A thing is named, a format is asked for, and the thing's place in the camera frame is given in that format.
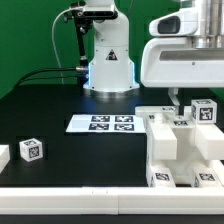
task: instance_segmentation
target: black table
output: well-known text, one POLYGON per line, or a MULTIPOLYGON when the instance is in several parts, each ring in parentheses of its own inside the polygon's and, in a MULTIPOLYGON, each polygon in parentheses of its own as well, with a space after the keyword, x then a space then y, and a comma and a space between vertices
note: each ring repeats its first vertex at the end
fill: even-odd
MULTIPOLYGON (((0 187, 146 186, 144 135, 132 138, 128 134, 122 137, 119 134, 111 136, 86 133, 68 136, 65 129, 73 114, 134 115, 136 106, 172 105, 167 93, 167 89, 142 88, 137 96, 106 100, 84 96, 74 85, 27 85, 14 89, 0 100, 0 144, 10 145, 11 156, 8 166, 0 176, 0 187), (43 142, 44 158, 27 163, 20 158, 18 143, 33 137, 43 142), (113 151, 114 147, 118 147, 116 142, 119 142, 121 147, 113 151), (132 150, 134 153, 129 153, 128 150, 133 149, 135 145, 142 150, 132 150), (94 151, 88 150, 90 146, 94 147, 94 151), (122 172, 119 173, 119 169, 124 168, 123 163, 134 172, 131 174, 124 170, 125 178, 122 172)), ((217 125, 223 130, 224 104, 215 94, 208 89, 185 89, 180 94, 185 105, 190 105, 191 99, 199 98, 213 99, 218 103, 217 125)), ((218 224, 223 223, 224 216, 0 216, 0 223, 16 223, 15 221, 218 224)))

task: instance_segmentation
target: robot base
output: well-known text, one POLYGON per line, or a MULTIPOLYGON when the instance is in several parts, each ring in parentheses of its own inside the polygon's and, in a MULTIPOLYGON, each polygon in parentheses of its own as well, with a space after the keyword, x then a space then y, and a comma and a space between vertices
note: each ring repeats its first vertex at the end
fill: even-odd
POLYGON ((105 98, 105 99, 119 99, 129 96, 136 96, 139 94, 139 88, 133 88, 124 92, 101 92, 95 91, 93 89, 85 88, 84 87, 84 94, 87 96, 105 98))

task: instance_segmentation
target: white cube with marker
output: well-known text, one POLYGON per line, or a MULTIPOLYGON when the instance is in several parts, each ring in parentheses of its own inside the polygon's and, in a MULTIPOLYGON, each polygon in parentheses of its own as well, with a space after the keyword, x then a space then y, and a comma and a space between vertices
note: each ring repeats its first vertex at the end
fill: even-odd
POLYGON ((42 143, 35 138, 28 139, 19 143, 20 156, 27 162, 43 157, 42 143))

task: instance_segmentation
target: green wall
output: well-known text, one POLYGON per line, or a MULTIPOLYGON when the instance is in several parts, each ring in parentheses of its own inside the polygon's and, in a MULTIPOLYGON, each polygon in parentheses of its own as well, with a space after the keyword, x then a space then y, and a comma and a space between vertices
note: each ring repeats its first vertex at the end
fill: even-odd
MULTIPOLYGON (((126 14, 131 1, 116 0, 116 5, 126 14)), ((51 42, 51 27, 55 17, 73 2, 0 0, 0 98, 26 73, 40 68, 57 67, 51 42)), ((136 63, 137 80, 143 48, 151 38, 148 32, 150 21, 178 9, 179 5, 171 0, 135 0, 129 20, 130 57, 136 63)), ((93 56, 92 34, 91 31, 85 37, 89 59, 93 56)), ((72 22, 58 22, 56 43, 63 67, 78 65, 78 48, 72 22)), ((60 83, 60 80, 48 80, 44 83, 60 83)), ((75 80, 66 80, 65 83, 75 83, 75 80)))

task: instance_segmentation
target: white block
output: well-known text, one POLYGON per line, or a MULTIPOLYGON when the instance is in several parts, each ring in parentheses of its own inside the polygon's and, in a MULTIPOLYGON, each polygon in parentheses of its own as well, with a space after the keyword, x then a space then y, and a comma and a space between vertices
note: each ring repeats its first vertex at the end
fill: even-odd
POLYGON ((8 145, 0 145, 0 173, 3 171, 5 166, 8 164, 9 160, 10 160, 9 146, 8 145))
POLYGON ((192 167, 190 174, 192 187, 222 187, 212 168, 192 167))
POLYGON ((175 160, 177 157, 177 139, 169 124, 149 123, 149 135, 152 136, 154 160, 175 160))
POLYGON ((213 100, 192 100, 192 117, 198 124, 216 123, 217 103, 213 100))
POLYGON ((196 125, 195 145, 206 160, 224 159, 224 134, 214 124, 196 125))
POLYGON ((151 166, 150 187, 176 187, 169 168, 151 166))
POLYGON ((19 143, 20 156, 27 162, 43 157, 42 143, 35 138, 19 143))

